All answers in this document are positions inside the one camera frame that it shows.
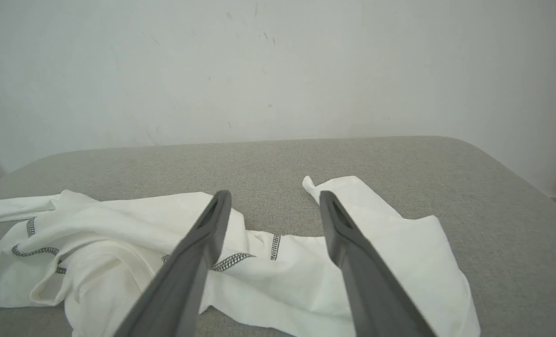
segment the black stitching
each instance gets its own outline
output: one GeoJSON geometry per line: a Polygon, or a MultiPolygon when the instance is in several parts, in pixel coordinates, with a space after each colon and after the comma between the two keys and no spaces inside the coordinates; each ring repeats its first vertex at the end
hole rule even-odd
{"type": "Polygon", "coordinates": [[[42,254],[42,253],[46,253],[46,252],[48,252],[49,254],[57,255],[58,252],[59,252],[58,248],[44,247],[44,248],[37,249],[36,251],[32,251],[30,253],[21,253],[21,252],[18,251],[18,245],[15,245],[14,247],[12,247],[12,252],[14,253],[14,255],[20,256],[20,257],[33,256],[33,255],[36,255],[36,254],[42,254]]]}
{"type": "MultiPolygon", "coordinates": [[[[28,256],[36,255],[36,254],[42,254],[42,253],[49,253],[49,254],[53,254],[54,256],[57,256],[57,254],[59,253],[59,249],[54,248],[54,247],[44,247],[44,248],[40,248],[40,249],[37,249],[36,251],[32,251],[32,252],[29,252],[29,253],[22,253],[18,250],[18,245],[20,245],[20,244],[18,243],[17,245],[12,247],[12,252],[14,253],[15,256],[28,257],[28,256]]],[[[65,274],[66,273],[66,268],[58,267],[55,272],[58,273],[58,274],[65,274]]]]}
{"type": "Polygon", "coordinates": [[[272,253],[270,255],[270,260],[276,260],[276,258],[278,258],[279,247],[280,247],[280,235],[274,234],[274,239],[272,240],[272,253]]]}
{"type": "Polygon", "coordinates": [[[233,265],[241,262],[242,260],[248,257],[255,257],[255,255],[251,255],[248,253],[232,254],[231,256],[222,260],[222,262],[218,262],[214,264],[212,267],[212,271],[226,271],[228,268],[232,267],[233,265]]]}
{"type": "Polygon", "coordinates": [[[30,218],[26,222],[26,234],[28,237],[32,237],[35,234],[35,218],[30,218]]]}

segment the wrinkled cloth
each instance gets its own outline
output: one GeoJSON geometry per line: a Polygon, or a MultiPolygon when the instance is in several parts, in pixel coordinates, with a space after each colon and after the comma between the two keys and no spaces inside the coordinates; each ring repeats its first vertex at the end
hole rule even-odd
{"type": "MultiPolygon", "coordinates": [[[[402,218],[357,177],[303,188],[339,198],[440,337],[478,336],[471,291],[435,216],[402,218]]],[[[212,196],[203,192],[97,201],[64,190],[0,200],[0,307],[65,301],[73,336],[111,336],[212,196]]],[[[295,336],[355,335],[340,269],[323,237],[249,231],[231,210],[199,313],[295,336]]]]}

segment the wall stain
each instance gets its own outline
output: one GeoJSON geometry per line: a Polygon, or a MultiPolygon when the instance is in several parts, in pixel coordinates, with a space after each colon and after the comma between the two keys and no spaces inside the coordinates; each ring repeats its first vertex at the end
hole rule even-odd
{"type": "Polygon", "coordinates": [[[158,45],[161,45],[161,44],[158,42],[158,40],[156,40],[156,39],[154,38],[154,35],[153,35],[153,34],[151,34],[151,38],[154,39],[154,42],[155,42],[155,43],[157,43],[158,45]]]}
{"type": "Polygon", "coordinates": [[[158,143],[156,141],[154,141],[154,138],[151,137],[151,133],[149,132],[149,128],[145,128],[145,132],[147,132],[147,136],[149,137],[149,139],[154,143],[154,145],[157,145],[158,143]]]}

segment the white wall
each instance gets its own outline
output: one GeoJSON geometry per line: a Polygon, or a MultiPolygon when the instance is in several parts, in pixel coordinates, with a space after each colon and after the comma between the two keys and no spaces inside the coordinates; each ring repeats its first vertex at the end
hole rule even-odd
{"type": "Polygon", "coordinates": [[[77,149],[419,134],[556,194],[556,0],[0,0],[0,176],[77,149]]]}

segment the gray fabric surface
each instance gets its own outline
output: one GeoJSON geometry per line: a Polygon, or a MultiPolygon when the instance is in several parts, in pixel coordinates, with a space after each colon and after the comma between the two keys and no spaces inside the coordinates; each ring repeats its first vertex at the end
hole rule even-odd
{"type": "MultiPolygon", "coordinates": [[[[0,179],[0,198],[58,194],[98,200],[228,189],[251,230],[322,235],[302,189],[356,175],[405,218],[441,220],[475,299],[483,336],[556,336],[556,204],[473,145],[381,137],[70,152],[0,179]]],[[[11,224],[0,224],[0,237],[11,224]]],[[[280,335],[216,310],[198,334],[280,335]]],[[[62,308],[0,309],[1,335],[70,335],[62,308]]]]}

